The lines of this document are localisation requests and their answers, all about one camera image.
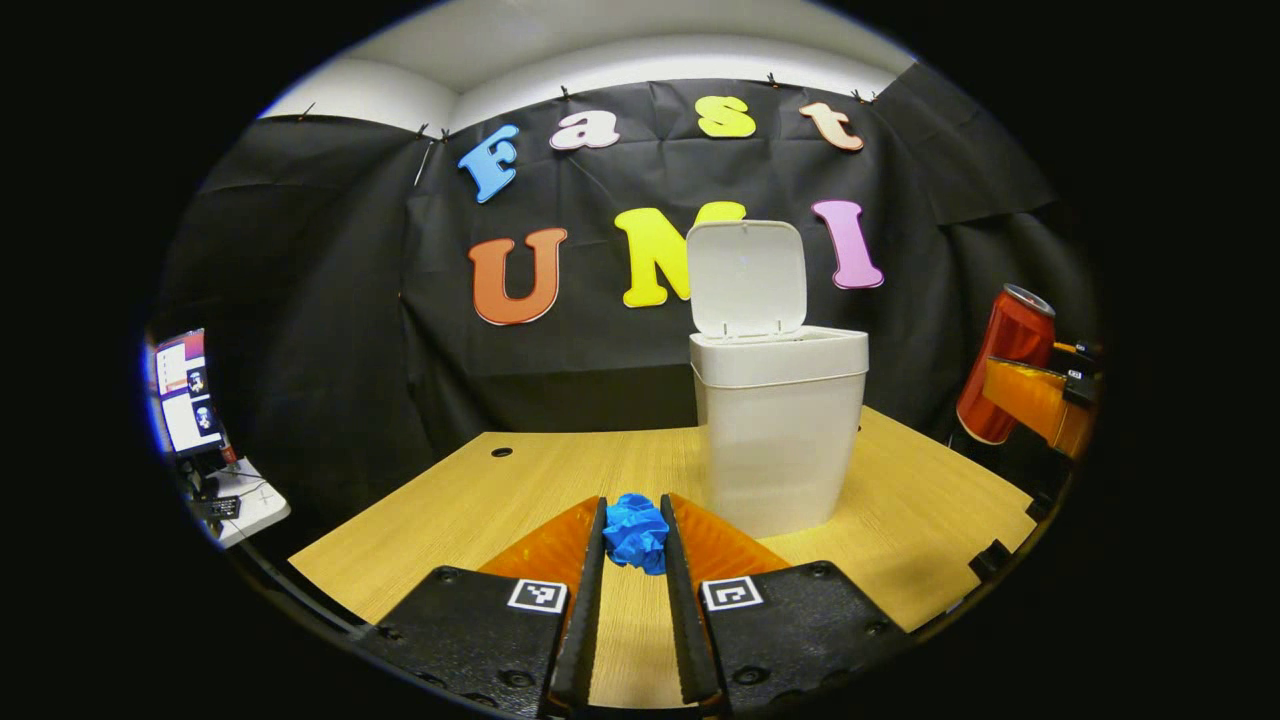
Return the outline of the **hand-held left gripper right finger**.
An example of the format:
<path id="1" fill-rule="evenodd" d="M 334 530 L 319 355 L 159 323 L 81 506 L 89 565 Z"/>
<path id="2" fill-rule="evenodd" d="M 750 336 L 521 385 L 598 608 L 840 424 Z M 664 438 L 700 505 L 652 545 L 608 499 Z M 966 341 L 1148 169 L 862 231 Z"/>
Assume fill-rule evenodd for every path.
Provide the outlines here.
<path id="1" fill-rule="evenodd" d="M 836 714 L 915 647 L 833 562 L 792 565 L 687 498 L 660 514 L 681 698 L 704 714 Z"/>

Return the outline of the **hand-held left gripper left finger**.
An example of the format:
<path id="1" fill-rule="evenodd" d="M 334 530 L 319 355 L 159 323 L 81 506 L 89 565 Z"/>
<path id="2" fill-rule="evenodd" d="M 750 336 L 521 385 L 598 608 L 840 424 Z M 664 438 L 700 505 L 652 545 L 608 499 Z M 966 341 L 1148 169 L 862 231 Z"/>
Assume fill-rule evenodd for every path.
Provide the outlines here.
<path id="1" fill-rule="evenodd" d="M 603 497 L 589 497 L 476 570 L 442 565 L 358 647 L 452 700 L 513 717 L 588 705 L 605 564 Z"/>

